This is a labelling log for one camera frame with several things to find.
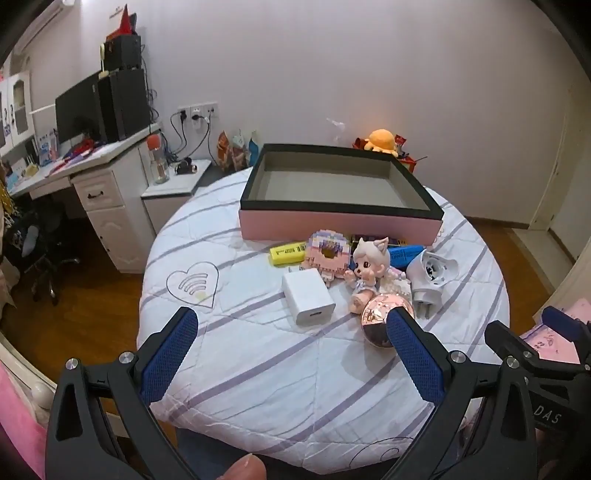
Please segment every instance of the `pink round compact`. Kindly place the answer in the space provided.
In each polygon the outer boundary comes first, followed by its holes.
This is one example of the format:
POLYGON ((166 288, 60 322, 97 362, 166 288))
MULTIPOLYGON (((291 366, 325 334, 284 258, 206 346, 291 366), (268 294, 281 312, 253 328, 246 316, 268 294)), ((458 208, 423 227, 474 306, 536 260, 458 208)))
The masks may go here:
POLYGON ((394 348, 386 333, 388 312, 396 307, 404 307, 414 318, 413 306, 406 299, 395 293, 381 293, 372 298, 361 314, 361 328, 367 340, 375 346, 394 348))

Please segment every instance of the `wifi symbol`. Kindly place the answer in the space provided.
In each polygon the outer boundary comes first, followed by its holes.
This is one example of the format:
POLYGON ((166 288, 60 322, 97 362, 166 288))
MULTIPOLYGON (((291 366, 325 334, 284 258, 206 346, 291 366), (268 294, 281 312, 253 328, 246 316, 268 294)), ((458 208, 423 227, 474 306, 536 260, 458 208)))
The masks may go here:
POLYGON ((180 284, 178 284, 179 290, 189 292, 189 295, 193 295, 197 291, 205 291, 207 286, 207 274, 195 273, 185 277, 180 284))

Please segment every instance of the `air conditioner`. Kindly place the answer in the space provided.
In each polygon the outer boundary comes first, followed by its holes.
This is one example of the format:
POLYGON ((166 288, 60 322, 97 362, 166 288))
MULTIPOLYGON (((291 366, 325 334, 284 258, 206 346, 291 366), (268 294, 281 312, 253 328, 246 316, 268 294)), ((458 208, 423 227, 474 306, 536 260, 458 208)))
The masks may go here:
POLYGON ((32 21, 31 25, 25 30, 25 33, 22 34, 17 44, 14 45, 14 54, 21 55, 46 26, 65 12, 70 11, 75 3, 76 0, 54 0, 41 15, 32 21))

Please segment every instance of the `pink fabric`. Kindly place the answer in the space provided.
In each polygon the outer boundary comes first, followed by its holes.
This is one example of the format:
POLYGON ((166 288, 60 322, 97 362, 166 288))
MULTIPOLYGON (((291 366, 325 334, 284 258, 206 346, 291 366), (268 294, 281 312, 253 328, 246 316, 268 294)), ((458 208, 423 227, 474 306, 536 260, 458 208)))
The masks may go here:
POLYGON ((46 430, 31 417, 22 404, 8 378, 4 365, 0 364, 0 424, 23 460, 41 478, 45 478, 46 430))
POLYGON ((432 245, 441 220, 360 213, 296 212, 293 210, 240 210, 244 240, 290 242, 307 240, 318 230, 402 239, 409 245, 432 245))
MULTIPOLYGON (((580 299, 565 311, 572 318, 578 318, 582 322, 591 320, 591 304, 586 299, 580 299)), ((531 345, 544 360, 554 360, 568 364, 578 364, 579 356, 574 344, 560 336, 546 325, 537 325, 522 338, 531 345)))

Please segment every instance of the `white bedside table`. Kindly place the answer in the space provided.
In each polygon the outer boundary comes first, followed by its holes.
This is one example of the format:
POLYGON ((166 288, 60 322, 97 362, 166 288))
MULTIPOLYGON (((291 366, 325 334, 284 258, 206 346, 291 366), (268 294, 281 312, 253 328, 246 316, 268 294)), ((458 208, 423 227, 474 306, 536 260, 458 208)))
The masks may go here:
POLYGON ((193 196, 199 180, 211 164, 210 160, 193 160, 197 171, 186 175, 176 175, 174 170, 169 168, 169 181, 150 185, 142 194, 142 201, 156 233, 193 196))

